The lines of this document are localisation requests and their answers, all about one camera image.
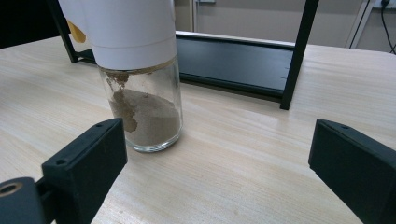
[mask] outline glass jar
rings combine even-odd
[[[143,69],[99,71],[128,146],[152,152],[176,142],[183,124],[177,57]]]

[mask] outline powder residue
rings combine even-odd
[[[109,102],[114,117],[123,119],[125,137],[135,145],[159,145],[179,132],[180,115],[160,96],[120,88]]]

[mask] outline wooden table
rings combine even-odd
[[[360,223],[309,169],[317,119],[395,146],[396,57],[308,46],[290,111],[182,84],[175,145],[129,162],[93,223]],[[95,66],[62,40],[0,50],[0,182],[40,165],[112,113]]]

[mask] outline black metal bar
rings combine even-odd
[[[74,50],[72,41],[70,40],[70,30],[67,26],[66,19],[64,18],[64,14],[62,13],[61,6],[59,5],[58,0],[47,0],[47,4],[49,6],[52,17],[55,20],[55,24],[58,28],[59,34],[64,41],[64,46],[66,47],[70,61],[72,63],[77,63],[78,56],[76,55],[76,51]]]
[[[319,119],[308,162],[363,223],[396,223],[396,151]]]
[[[86,63],[94,63],[96,64],[95,57],[93,56],[92,49],[86,49],[80,52],[76,52],[76,55],[81,58],[81,62],[86,62]]]
[[[297,34],[293,57],[291,58],[288,80],[286,81],[282,102],[280,104],[281,109],[289,110],[290,108],[290,103],[297,84],[297,78],[300,73],[301,64],[303,63],[309,34],[311,33],[312,24],[314,23],[314,18],[317,13],[318,2],[319,0],[306,0],[305,2],[300,29]]]
[[[180,73],[180,80],[183,83],[189,83],[191,85],[199,86],[200,84],[203,84],[202,86],[212,88],[215,90],[228,91],[228,92],[233,92],[240,95],[247,95],[255,98],[263,99],[261,96],[266,96],[267,97],[266,99],[271,98],[271,101],[277,103],[280,103],[280,100],[282,98],[282,91],[263,88],[263,87],[255,87],[243,83],[230,83],[226,80],[212,79],[212,78],[194,76],[184,73]]]

